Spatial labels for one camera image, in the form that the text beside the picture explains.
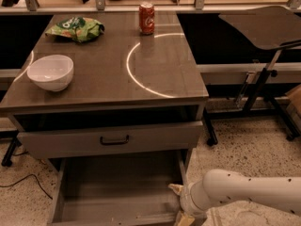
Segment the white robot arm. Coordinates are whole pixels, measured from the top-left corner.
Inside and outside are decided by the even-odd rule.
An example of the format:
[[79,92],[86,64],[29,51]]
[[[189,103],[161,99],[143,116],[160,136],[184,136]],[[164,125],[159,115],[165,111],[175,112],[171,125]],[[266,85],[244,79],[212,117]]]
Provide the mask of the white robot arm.
[[197,220],[203,224],[210,208],[238,201],[301,215],[300,177],[246,177],[235,171],[211,169],[195,183],[168,187],[180,203],[174,226],[192,226]]

